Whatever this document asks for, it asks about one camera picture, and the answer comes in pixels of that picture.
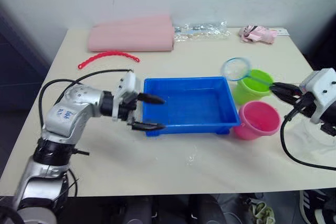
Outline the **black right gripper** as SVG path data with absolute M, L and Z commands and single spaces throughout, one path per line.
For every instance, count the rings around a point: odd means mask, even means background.
M 301 92 L 299 87 L 294 84 L 273 82 L 269 86 L 269 90 L 281 101 L 285 103 L 295 103 L 290 112 L 290 118 L 293 118 L 298 113 L 307 118 L 311 118 L 316 110 L 314 103 L 315 96 L 312 92 L 306 92 L 300 97 L 298 92 Z

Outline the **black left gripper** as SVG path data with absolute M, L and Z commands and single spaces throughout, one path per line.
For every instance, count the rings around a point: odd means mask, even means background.
M 152 94 L 139 93 L 132 94 L 128 100 L 124 99 L 119 104 L 119 119 L 126 122 L 128 126 L 131 126 L 133 130 L 137 131 L 157 131 L 165 128 L 164 124 L 160 123 L 143 123 L 135 120 L 134 112 L 137 109 L 137 101 L 142 101 L 149 104 L 164 104 L 165 101 Z

